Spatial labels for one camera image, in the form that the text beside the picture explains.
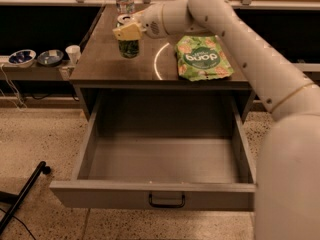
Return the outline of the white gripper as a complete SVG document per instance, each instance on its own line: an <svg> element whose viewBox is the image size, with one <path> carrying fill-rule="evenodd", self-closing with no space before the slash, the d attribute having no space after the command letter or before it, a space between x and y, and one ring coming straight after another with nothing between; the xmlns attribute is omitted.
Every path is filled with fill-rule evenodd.
<svg viewBox="0 0 320 240"><path fill-rule="evenodd" d="M139 40L145 32L151 38L164 36L162 21L162 4L153 4L142 11L141 23L129 22L113 29L113 34L119 41Z"/></svg>

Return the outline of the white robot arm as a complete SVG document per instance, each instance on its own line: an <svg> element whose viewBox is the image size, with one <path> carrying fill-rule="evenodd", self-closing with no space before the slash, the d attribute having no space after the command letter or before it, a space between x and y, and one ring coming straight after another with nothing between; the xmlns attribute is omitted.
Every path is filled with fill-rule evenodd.
<svg viewBox="0 0 320 240"><path fill-rule="evenodd" d="M228 0L155 4L114 29L119 40L218 35L275 123L258 156L255 240L320 240L320 87L234 12Z"/></svg>

